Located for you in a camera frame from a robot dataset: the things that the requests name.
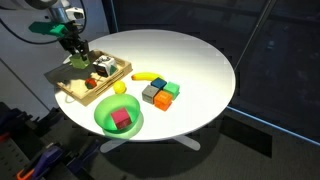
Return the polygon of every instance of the table leg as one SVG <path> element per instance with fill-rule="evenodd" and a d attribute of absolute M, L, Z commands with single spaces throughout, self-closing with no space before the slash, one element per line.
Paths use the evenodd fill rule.
<path fill-rule="evenodd" d="M 110 140 L 110 141 L 101 145 L 100 151 L 102 153 L 107 153 L 107 152 L 111 151 L 112 149 L 120 146 L 121 144 L 124 144 L 125 142 L 127 142 L 127 140 L 122 140 L 122 139 Z"/>
<path fill-rule="evenodd" d="M 183 135 L 177 136 L 173 139 L 180 142 L 181 144 L 195 150 L 195 151 L 198 151 L 201 147 L 200 143 L 198 143 L 197 141 L 195 141 L 187 136 L 183 136 Z"/>

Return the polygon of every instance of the gray cube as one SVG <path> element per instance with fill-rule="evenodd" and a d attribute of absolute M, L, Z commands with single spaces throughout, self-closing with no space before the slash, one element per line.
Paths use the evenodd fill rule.
<path fill-rule="evenodd" d="M 148 102 L 150 104 L 153 104 L 154 96 L 160 91 L 160 89 L 148 85 L 143 91 L 142 91 L 142 99 L 145 102 Z"/>

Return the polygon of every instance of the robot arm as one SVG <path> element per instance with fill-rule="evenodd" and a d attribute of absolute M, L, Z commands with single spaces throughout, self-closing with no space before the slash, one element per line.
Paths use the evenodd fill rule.
<path fill-rule="evenodd" d="M 83 61 L 87 59 L 88 42 L 79 37 L 85 24 L 82 27 L 75 22 L 86 18 L 85 11 L 72 7 L 68 0 L 0 0 L 0 7 L 10 10 L 47 10 L 51 22 L 34 22 L 29 29 L 34 33 L 57 36 L 65 50 L 72 55 L 79 53 Z"/>

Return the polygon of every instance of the blue cube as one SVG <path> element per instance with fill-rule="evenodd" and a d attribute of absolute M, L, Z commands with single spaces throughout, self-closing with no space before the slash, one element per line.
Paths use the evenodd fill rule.
<path fill-rule="evenodd" d="M 157 78 L 151 82 L 151 86 L 156 87 L 160 90 L 167 84 L 167 82 L 161 78 Z"/>

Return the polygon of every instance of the orange cube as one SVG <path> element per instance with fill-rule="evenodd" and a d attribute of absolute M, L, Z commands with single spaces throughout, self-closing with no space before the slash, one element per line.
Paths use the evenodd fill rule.
<path fill-rule="evenodd" d="M 171 104 L 172 95 L 165 91 L 159 91 L 154 97 L 154 105 L 163 111 L 166 111 Z"/>

